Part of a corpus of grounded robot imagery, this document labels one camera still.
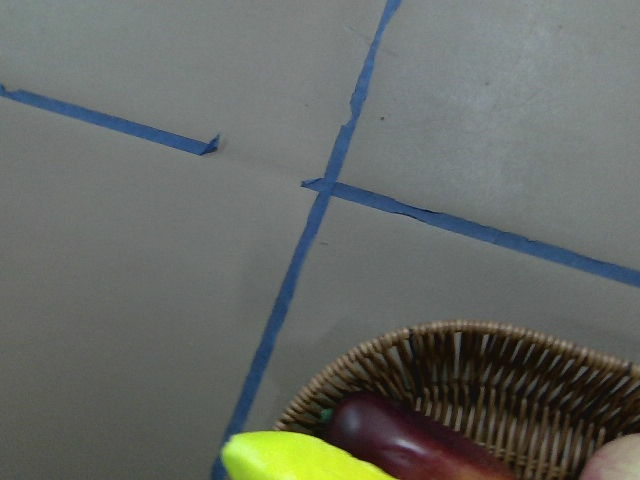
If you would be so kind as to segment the yellow banana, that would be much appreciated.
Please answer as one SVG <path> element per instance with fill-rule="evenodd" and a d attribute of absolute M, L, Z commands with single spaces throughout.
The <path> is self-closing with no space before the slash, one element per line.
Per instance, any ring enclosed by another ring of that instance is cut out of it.
<path fill-rule="evenodd" d="M 379 467 L 317 437 L 287 431 L 233 435 L 221 450 L 232 479 L 389 479 Z"/>

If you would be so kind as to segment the pink peach front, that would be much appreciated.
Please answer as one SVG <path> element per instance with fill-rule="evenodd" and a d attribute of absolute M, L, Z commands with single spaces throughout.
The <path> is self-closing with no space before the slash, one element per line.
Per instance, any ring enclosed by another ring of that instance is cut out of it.
<path fill-rule="evenodd" d="M 604 444 L 585 464 L 580 480 L 636 480 L 639 478 L 639 434 Z"/>

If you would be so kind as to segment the brown wicker basket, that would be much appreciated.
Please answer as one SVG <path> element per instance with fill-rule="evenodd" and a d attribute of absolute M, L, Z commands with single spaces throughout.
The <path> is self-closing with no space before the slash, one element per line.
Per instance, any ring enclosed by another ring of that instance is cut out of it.
<path fill-rule="evenodd" d="M 399 400 L 487 448 L 519 479 L 575 479 L 639 430 L 636 363 L 523 327 L 452 320 L 403 327 L 326 365 L 276 428 L 320 431 L 348 393 Z"/>

